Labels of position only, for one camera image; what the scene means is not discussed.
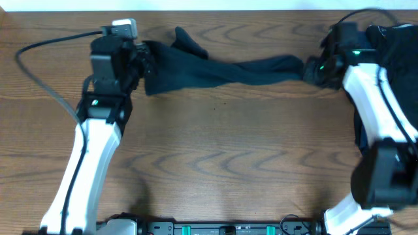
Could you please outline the black nike t-shirt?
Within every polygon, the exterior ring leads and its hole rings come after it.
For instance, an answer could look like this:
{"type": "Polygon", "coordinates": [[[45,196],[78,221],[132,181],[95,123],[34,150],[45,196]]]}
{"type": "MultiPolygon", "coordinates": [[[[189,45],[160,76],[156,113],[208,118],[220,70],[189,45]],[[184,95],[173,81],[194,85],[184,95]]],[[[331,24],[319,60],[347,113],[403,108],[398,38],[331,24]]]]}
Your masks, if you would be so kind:
{"type": "Polygon", "coordinates": [[[170,45],[147,40],[152,56],[151,74],[145,77],[147,96],[184,88],[210,88],[241,83],[261,86],[301,80],[303,61],[293,55],[240,63],[209,59],[208,52],[181,27],[175,28],[175,41],[170,45]]]}

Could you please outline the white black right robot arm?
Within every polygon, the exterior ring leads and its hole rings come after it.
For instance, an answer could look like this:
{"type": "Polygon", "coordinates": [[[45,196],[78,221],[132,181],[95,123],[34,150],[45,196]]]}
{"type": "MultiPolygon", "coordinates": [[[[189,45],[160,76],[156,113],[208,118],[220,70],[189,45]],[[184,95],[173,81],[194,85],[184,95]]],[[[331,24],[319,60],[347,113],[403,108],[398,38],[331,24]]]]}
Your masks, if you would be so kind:
{"type": "Polygon", "coordinates": [[[417,203],[417,129],[403,113],[373,49],[310,57],[303,79],[347,93],[368,147],[351,175],[350,193],[324,211],[312,234],[376,234],[373,222],[417,203]]]}

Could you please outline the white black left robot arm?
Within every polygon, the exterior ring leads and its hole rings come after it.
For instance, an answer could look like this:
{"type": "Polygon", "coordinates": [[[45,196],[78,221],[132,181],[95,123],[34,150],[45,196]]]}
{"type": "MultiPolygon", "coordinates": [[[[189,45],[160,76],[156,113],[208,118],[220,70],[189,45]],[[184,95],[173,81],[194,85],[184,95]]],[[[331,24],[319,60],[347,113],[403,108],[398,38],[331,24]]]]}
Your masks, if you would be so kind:
{"type": "Polygon", "coordinates": [[[134,36],[95,32],[91,42],[93,74],[84,80],[76,108],[36,77],[21,56],[51,44],[46,40],[15,53],[22,72],[43,88],[76,122],[74,145],[58,192],[40,222],[37,234],[142,234],[143,222],[122,213],[100,223],[97,210],[110,161],[133,109],[131,94],[149,73],[149,49],[134,36]]]}

